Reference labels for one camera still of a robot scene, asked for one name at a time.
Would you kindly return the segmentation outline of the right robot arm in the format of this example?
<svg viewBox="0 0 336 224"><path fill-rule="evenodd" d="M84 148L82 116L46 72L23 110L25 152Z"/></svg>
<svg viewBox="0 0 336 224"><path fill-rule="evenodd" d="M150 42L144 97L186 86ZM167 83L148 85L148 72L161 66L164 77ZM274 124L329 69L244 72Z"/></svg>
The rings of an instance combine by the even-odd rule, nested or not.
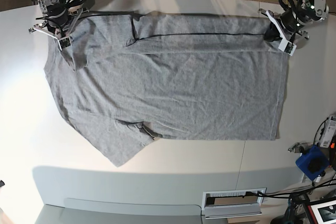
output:
<svg viewBox="0 0 336 224"><path fill-rule="evenodd" d="M88 11L86 0L37 0L42 17L30 33L40 32L57 40L67 40L80 16Z"/></svg>

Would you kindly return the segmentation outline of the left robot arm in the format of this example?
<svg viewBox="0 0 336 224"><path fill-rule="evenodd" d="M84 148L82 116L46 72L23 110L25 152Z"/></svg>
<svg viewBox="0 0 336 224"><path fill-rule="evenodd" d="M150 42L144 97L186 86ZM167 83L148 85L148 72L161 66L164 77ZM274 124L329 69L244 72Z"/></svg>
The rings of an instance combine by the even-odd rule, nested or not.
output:
<svg viewBox="0 0 336 224"><path fill-rule="evenodd" d="M309 39L309 35L303 28L313 22L325 20L329 7L326 0L278 0L282 14L270 10L259 9L264 16L270 15L269 28L264 34L264 40L268 42L280 41L283 36L293 43L296 36Z"/></svg>

